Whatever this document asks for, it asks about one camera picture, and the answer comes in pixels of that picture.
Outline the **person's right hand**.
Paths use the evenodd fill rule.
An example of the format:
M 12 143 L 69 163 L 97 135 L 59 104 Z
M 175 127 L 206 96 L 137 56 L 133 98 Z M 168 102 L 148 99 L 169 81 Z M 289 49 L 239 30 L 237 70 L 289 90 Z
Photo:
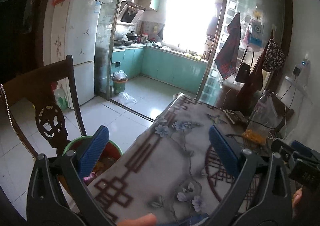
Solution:
M 302 211 L 302 200 L 303 197 L 303 188 L 299 188 L 293 195 L 292 198 L 292 210 L 293 210 L 293 217 L 296 217 Z

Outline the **person's left hand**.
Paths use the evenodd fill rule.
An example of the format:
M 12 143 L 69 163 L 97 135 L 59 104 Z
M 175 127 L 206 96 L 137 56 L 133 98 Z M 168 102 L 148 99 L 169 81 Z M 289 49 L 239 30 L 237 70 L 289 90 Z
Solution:
M 147 214 L 137 219 L 127 219 L 121 221 L 117 226 L 155 226 L 157 218 L 154 214 Z

